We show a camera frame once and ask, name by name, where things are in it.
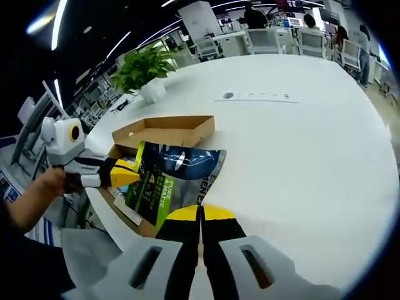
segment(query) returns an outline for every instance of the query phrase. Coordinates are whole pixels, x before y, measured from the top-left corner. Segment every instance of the box lid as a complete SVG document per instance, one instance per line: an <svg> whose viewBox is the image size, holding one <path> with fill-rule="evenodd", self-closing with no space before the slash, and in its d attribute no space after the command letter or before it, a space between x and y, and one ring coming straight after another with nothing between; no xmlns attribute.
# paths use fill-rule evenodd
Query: box lid
<svg viewBox="0 0 400 300"><path fill-rule="evenodd" d="M112 133L116 145L138 148L141 141L193 147L215 130L213 116L142 119Z"/></svg>

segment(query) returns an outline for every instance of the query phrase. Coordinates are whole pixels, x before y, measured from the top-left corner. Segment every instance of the green bag label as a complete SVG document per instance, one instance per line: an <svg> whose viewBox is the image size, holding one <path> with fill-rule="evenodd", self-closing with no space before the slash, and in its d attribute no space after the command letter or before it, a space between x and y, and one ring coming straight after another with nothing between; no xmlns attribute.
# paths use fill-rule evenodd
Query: green bag label
<svg viewBox="0 0 400 300"><path fill-rule="evenodd" d="M162 185L160 203L158 206L156 228L159 229L169 214L169 205L173 195L175 180L170 177L165 177L164 184Z"/></svg>

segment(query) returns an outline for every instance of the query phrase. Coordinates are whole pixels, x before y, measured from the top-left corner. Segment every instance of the white wall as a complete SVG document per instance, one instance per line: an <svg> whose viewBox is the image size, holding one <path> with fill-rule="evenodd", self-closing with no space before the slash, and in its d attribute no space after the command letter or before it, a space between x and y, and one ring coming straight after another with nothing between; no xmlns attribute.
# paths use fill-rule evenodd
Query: white wall
<svg viewBox="0 0 400 300"><path fill-rule="evenodd" d="M345 10L343 9L342 4L334 1L334 0L324 0L325 9L328 11L332 11L339 15L340 25L344 28L348 27Z"/></svg>
<svg viewBox="0 0 400 300"><path fill-rule="evenodd" d="M303 14L302 12L295 12L295 13L294 13L294 17L295 17L295 18L302 19L302 20L303 20L303 18L304 18L304 15L305 15L305 14Z"/></svg>
<svg viewBox="0 0 400 300"><path fill-rule="evenodd" d="M207 33L214 33L216 36L222 33L214 11L208 2L194 2L181 8L178 13L194 41L203 38Z"/></svg>
<svg viewBox="0 0 400 300"><path fill-rule="evenodd" d="M228 15L231 20L237 20L239 18L244 18L244 9L238 9L237 11L228 11Z"/></svg>

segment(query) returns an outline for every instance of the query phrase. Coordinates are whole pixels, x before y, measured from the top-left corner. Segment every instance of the table surface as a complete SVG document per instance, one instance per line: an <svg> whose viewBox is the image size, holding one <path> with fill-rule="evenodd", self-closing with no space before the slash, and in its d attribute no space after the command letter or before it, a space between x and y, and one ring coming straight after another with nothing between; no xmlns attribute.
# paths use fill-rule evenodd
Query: table surface
<svg viewBox="0 0 400 300"><path fill-rule="evenodd" d="M356 283L393 226L398 172L388 130L355 81L331 61L265 54L185 67L164 85L162 102L106 114L86 146L107 153L111 133L142 118L214 115L216 132L201 147L227 149L227 158L205 201L234 212L247 235L276 246L312 283ZM229 91L299 103L216 101ZM136 234L96 189L87 193L125 251Z"/></svg>
<svg viewBox="0 0 400 300"><path fill-rule="evenodd" d="M218 41L219 39L229 39L229 38L235 38L236 36L244 36L244 35L246 35L245 31L236 31L236 32L221 34L219 36L214 36L212 40Z"/></svg>

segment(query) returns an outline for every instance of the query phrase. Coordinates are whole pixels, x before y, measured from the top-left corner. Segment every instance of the snack bag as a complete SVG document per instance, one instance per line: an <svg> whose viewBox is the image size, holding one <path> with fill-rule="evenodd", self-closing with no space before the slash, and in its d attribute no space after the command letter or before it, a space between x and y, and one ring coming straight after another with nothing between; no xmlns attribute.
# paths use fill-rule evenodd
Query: snack bag
<svg viewBox="0 0 400 300"><path fill-rule="evenodd" d="M126 205L159 229L169 213L202 203L225 157L225 150L141 142L134 165L140 180L129 185Z"/></svg>

